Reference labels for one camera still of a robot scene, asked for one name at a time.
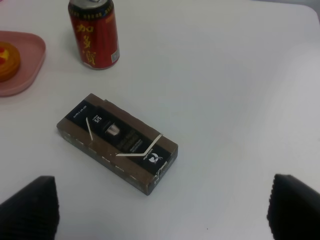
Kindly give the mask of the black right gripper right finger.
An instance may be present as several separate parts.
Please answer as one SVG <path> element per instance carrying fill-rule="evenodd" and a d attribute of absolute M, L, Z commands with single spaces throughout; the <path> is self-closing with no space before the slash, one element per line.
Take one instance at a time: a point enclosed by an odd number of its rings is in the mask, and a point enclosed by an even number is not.
<path fill-rule="evenodd" d="M 275 174 L 266 217 L 275 240 L 318 240 L 320 194 L 292 175 Z"/>

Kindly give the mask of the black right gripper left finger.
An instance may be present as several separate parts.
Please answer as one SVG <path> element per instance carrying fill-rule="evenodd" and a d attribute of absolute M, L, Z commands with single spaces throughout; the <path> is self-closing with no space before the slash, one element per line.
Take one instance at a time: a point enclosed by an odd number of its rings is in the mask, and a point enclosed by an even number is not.
<path fill-rule="evenodd" d="M 54 176 L 39 176 L 0 204 L 2 240 L 53 240 L 60 222 Z"/>

